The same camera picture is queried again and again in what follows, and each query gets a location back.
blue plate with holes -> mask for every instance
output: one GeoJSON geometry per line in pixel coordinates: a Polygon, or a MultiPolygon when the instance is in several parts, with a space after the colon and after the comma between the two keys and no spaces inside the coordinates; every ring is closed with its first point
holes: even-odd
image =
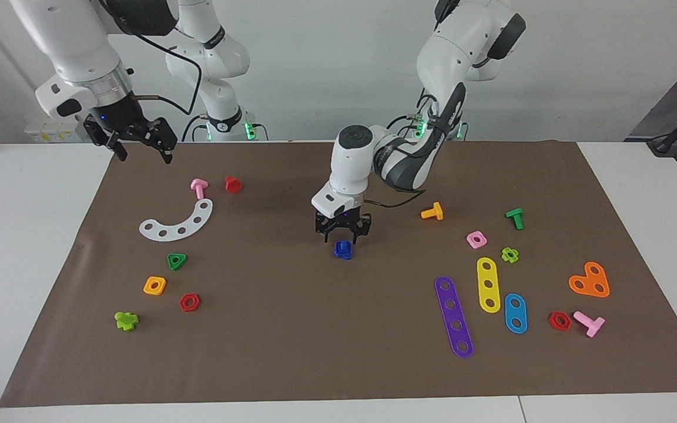
{"type": "Polygon", "coordinates": [[[505,296],[505,326],[516,335],[527,331],[527,303],[519,294],[505,296]]]}

red hexagonal nut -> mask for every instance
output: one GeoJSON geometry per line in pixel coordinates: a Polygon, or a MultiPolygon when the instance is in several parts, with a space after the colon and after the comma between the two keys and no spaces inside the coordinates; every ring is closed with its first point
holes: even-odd
{"type": "Polygon", "coordinates": [[[182,299],[179,300],[179,306],[185,313],[188,311],[195,311],[200,306],[200,297],[198,297],[198,294],[185,294],[182,299]]]}
{"type": "Polygon", "coordinates": [[[239,182],[239,179],[236,179],[236,177],[233,176],[224,177],[223,187],[225,187],[229,193],[236,194],[242,190],[242,182],[239,182]]]}
{"type": "Polygon", "coordinates": [[[571,327],[571,318],[562,311],[553,311],[553,313],[550,313],[548,321],[550,321],[550,325],[553,326],[553,329],[556,330],[569,330],[571,327]]]}

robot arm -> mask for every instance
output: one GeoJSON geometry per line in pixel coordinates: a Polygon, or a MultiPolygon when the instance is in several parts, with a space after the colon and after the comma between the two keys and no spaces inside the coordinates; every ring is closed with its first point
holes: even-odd
{"type": "MultiPolygon", "coordinates": [[[[244,122],[254,120],[237,101],[234,89],[223,78],[244,75],[250,69],[247,50],[226,34],[209,0],[179,0],[180,32],[193,40],[175,51],[200,65],[203,75],[199,95],[205,104],[207,128],[217,141],[248,139],[244,122]]],[[[190,86],[197,84],[197,70],[185,61],[166,55],[166,67],[190,86]]]]}
{"type": "Polygon", "coordinates": [[[38,48],[53,62],[56,75],[36,97],[52,118],[66,118],[89,110],[84,121],[94,144],[105,145],[120,160],[126,151],[120,139],[140,141],[161,152],[171,163],[177,138],[162,117],[148,120],[132,93],[132,83],[119,55],[108,43],[103,3],[121,14],[119,28],[134,33],[166,35],[176,24],[175,0],[10,0],[38,48]]]}
{"type": "Polygon", "coordinates": [[[382,126],[341,131],[333,147],[330,179],[312,198],[316,230],[326,239],[336,227],[351,230],[355,240],[368,233],[369,215],[360,214],[359,208],[371,172],[394,190],[420,192],[443,141],[460,121],[467,94],[463,81],[496,77],[500,60],[526,28],[508,0],[469,0],[450,7],[441,19],[417,57],[417,74],[440,112],[431,116],[416,144],[382,126]]]}

purple plate with holes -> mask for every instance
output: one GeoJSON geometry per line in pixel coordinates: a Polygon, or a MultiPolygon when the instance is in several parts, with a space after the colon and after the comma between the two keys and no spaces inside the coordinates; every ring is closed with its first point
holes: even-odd
{"type": "Polygon", "coordinates": [[[468,358],[474,353],[475,346],[467,328],[467,321],[464,319],[464,311],[461,309],[454,281],[448,276],[435,279],[435,292],[438,294],[448,340],[451,341],[451,350],[460,358],[468,358]]]}

pink t-shaped bolt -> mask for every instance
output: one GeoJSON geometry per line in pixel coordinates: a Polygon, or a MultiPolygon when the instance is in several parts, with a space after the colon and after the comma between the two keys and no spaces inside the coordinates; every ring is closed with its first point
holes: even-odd
{"type": "Polygon", "coordinates": [[[574,313],[574,319],[586,326],[586,335],[590,338],[594,338],[594,335],[597,333],[600,327],[605,324],[604,318],[592,320],[581,311],[576,311],[576,313],[574,313]]]}
{"type": "Polygon", "coordinates": [[[204,188],[207,188],[207,182],[202,179],[193,179],[193,183],[190,185],[190,190],[195,190],[195,195],[197,195],[198,200],[205,198],[202,193],[204,188]]]}

